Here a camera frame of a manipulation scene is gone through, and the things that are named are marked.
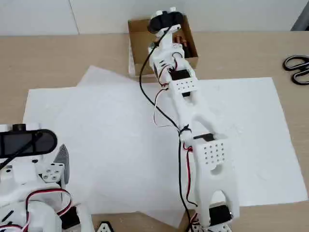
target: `perforated bracket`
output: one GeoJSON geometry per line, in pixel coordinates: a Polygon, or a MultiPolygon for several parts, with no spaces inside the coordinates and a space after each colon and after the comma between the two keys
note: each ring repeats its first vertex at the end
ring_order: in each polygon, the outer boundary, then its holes
{"type": "Polygon", "coordinates": [[[225,162],[226,150],[224,141],[214,140],[204,145],[205,164],[210,170],[225,162]]]}
{"type": "Polygon", "coordinates": [[[186,93],[197,90],[197,80],[192,77],[172,81],[170,85],[171,89],[176,93],[186,93]]]}
{"type": "Polygon", "coordinates": [[[64,164],[63,163],[51,163],[44,169],[42,173],[42,179],[45,183],[53,183],[61,181],[63,177],[64,164]]]}
{"type": "Polygon", "coordinates": [[[216,227],[209,227],[208,229],[205,229],[204,227],[202,227],[201,225],[194,225],[192,226],[193,228],[193,232],[232,232],[231,228],[227,225],[219,225],[216,227]]]}

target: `white wire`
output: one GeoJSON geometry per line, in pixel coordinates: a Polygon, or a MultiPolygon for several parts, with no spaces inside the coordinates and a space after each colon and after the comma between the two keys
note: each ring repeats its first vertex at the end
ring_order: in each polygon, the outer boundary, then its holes
{"type": "Polygon", "coordinates": [[[158,99],[159,99],[159,96],[160,96],[160,94],[163,92],[163,91],[166,91],[167,89],[165,89],[165,88],[162,88],[162,89],[160,89],[160,91],[156,94],[156,97],[155,97],[155,100],[154,100],[154,113],[153,113],[153,122],[155,123],[155,125],[157,126],[157,127],[160,127],[160,128],[163,128],[163,127],[171,127],[171,125],[163,125],[163,126],[159,126],[158,124],[157,124],[157,122],[155,121],[155,112],[156,112],[156,106],[157,106],[157,103],[158,103],[158,99]]]}
{"type": "MultiPolygon", "coordinates": [[[[30,198],[29,198],[29,200],[28,200],[28,203],[30,203],[30,199],[33,197],[33,196],[36,196],[37,194],[46,194],[46,193],[55,193],[55,192],[58,192],[58,193],[65,193],[69,198],[70,198],[70,200],[69,200],[69,203],[63,208],[63,209],[61,209],[61,210],[59,210],[57,213],[59,213],[59,212],[61,212],[62,210],[64,210],[65,208],[67,208],[67,210],[65,210],[62,214],[60,214],[60,215],[58,215],[59,217],[60,216],[62,216],[62,215],[64,215],[64,214],[66,214],[70,209],[71,209],[71,206],[72,206],[72,196],[68,193],[68,192],[64,192],[64,191],[62,191],[61,189],[59,189],[59,190],[53,190],[53,191],[51,191],[51,192],[38,192],[38,193],[35,193],[34,195],[32,195],[30,198]]],[[[26,223],[26,225],[22,228],[22,229],[20,229],[22,232],[25,230],[25,228],[29,225],[29,223],[30,223],[30,212],[28,211],[28,213],[29,213],[29,218],[28,218],[28,220],[27,220],[27,223],[26,223]]]]}

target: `black cable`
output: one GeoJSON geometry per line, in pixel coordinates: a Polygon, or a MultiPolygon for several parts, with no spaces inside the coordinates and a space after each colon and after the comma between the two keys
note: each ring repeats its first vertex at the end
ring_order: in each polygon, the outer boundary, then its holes
{"type": "Polygon", "coordinates": [[[193,227],[191,224],[191,217],[190,217],[190,213],[189,210],[187,208],[187,205],[184,202],[183,199],[183,191],[182,191],[182,161],[181,161],[181,150],[182,150],[182,142],[179,140],[179,145],[178,145],[178,181],[179,181],[179,194],[180,194],[180,199],[182,200],[185,212],[187,214],[188,220],[189,220],[189,228],[191,229],[191,231],[193,232],[193,227]]]}
{"type": "MultiPolygon", "coordinates": [[[[167,116],[158,106],[155,105],[155,103],[148,97],[148,95],[145,93],[143,87],[142,87],[142,84],[141,84],[141,77],[142,77],[142,73],[144,71],[144,68],[150,58],[150,56],[152,55],[152,53],[154,52],[154,50],[160,45],[160,42],[161,40],[164,38],[164,36],[169,32],[169,30],[171,29],[171,27],[169,27],[165,32],[164,34],[161,36],[161,38],[154,43],[154,47],[152,48],[152,50],[150,51],[150,53],[148,54],[146,60],[144,61],[141,69],[140,69],[140,90],[141,92],[143,93],[143,95],[145,96],[145,98],[153,105],[157,108],[157,110],[167,119],[169,120],[173,126],[177,129],[177,131],[179,132],[178,135],[180,136],[181,133],[183,131],[191,131],[191,129],[189,128],[189,125],[185,126],[184,128],[182,128],[181,130],[178,128],[177,124],[169,117],[167,116]]],[[[191,223],[191,217],[190,217],[190,213],[189,213],[189,210],[187,208],[187,205],[185,204],[184,202],[184,199],[183,199],[183,193],[182,193],[182,169],[181,169],[181,141],[179,139],[179,146],[178,146],[178,166],[179,166],[179,175],[178,175],[178,181],[179,181],[179,194],[180,194],[180,198],[181,198],[181,201],[183,203],[183,206],[184,206],[184,209],[185,209],[185,212],[187,214],[187,217],[188,217],[188,220],[189,220],[189,228],[191,229],[191,231],[193,232],[193,227],[192,227],[192,223],[191,223]]]]}
{"type": "MultiPolygon", "coordinates": [[[[141,69],[140,69],[140,89],[141,89],[141,92],[144,94],[144,96],[146,97],[146,99],[147,99],[153,106],[155,106],[154,102],[148,97],[148,95],[145,93],[145,91],[144,91],[144,89],[143,89],[143,87],[142,87],[142,84],[141,84],[141,76],[142,76],[142,74],[143,74],[144,68],[145,68],[145,66],[146,66],[146,64],[147,64],[147,62],[148,62],[148,60],[149,60],[151,54],[152,54],[152,53],[154,52],[154,50],[160,45],[161,40],[164,38],[164,36],[168,33],[168,31],[169,31],[170,29],[171,29],[171,27],[169,27],[169,28],[164,32],[164,34],[161,36],[161,38],[160,38],[157,42],[154,43],[153,49],[151,50],[151,52],[150,52],[149,55],[147,56],[146,60],[144,61],[143,65],[142,65],[142,67],[141,67],[141,69]]],[[[173,126],[179,131],[178,126],[177,126],[176,123],[173,121],[173,119],[171,119],[169,116],[167,116],[158,106],[156,106],[156,108],[157,108],[157,110],[158,110],[168,121],[170,121],[170,122],[173,124],[173,126]]]]}
{"type": "Polygon", "coordinates": [[[14,160],[16,157],[18,157],[19,154],[23,153],[26,151],[29,147],[32,146],[33,143],[36,143],[43,134],[41,132],[38,132],[34,135],[34,138],[31,139],[28,143],[23,145],[20,149],[18,149],[15,153],[13,153],[9,158],[7,158],[3,163],[0,163],[0,171],[8,165],[12,160],[14,160]]]}

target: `mounting hole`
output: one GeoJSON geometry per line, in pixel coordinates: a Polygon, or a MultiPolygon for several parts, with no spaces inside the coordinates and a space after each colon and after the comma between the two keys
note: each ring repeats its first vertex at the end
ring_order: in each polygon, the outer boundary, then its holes
{"type": "Polygon", "coordinates": [[[213,170],[211,170],[211,174],[218,175],[222,172],[223,167],[221,164],[218,164],[213,170]]]}

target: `white wall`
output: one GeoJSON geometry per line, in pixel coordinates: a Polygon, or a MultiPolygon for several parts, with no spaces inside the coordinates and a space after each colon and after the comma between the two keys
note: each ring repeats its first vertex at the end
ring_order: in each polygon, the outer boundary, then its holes
{"type": "Polygon", "coordinates": [[[126,32],[127,20],[177,9],[192,30],[290,30],[308,0],[0,0],[0,35],[126,32]]]}

